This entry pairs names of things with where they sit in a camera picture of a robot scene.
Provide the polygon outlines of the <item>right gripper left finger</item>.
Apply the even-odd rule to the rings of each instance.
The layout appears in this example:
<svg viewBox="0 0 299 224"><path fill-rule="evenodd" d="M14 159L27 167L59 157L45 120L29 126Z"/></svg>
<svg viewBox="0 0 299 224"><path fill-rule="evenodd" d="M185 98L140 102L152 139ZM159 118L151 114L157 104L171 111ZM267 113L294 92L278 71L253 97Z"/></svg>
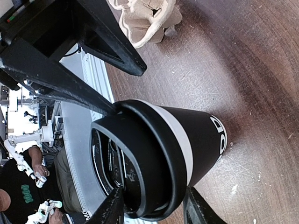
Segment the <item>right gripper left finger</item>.
<svg viewBox="0 0 299 224"><path fill-rule="evenodd" d="M1 1L0 82L113 114L112 103L60 63L75 44L130 75L147 69L105 0Z"/></svg>

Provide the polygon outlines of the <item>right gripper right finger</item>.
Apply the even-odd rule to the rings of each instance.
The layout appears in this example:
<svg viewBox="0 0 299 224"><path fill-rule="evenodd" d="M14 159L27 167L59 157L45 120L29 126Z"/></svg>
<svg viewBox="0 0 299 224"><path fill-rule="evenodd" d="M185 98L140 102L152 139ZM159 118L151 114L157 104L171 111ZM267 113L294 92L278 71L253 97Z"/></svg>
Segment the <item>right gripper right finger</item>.
<svg viewBox="0 0 299 224"><path fill-rule="evenodd" d="M187 187L183 199L185 224L224 224L215 211L194 187ZM117 187L108 195L86 224L124 223L123 188Z"/></svg>

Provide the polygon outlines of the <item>black cup lid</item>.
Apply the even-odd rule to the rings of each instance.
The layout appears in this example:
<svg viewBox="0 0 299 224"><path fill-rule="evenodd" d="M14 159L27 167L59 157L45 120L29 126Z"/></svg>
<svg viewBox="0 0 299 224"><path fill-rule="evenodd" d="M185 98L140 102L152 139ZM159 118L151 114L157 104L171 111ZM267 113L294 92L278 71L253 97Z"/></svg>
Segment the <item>black cup lid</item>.
<svg viewBox="0 0 299 224"><path fill-rule="evenodd" d="M91 156L104 195L123 188L129 218L160 221L182 202L183 153L166 122L140 100L116 103L117 113L91 124Z"/></svg>

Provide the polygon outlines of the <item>black paper coffee cup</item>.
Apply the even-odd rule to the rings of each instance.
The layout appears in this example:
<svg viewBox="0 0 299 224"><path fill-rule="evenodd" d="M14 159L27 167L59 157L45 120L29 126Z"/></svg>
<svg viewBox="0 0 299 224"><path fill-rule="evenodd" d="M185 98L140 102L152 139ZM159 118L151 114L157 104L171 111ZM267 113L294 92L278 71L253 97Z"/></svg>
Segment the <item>black paper coffee cup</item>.
<svg viewBox="0 0 299 224"><path fill-rule="evenodd" d="M207 112L143 103L159 114L177 138L185 160L186 183L194 186L222 157L227 147L224 124Z"/></svg>

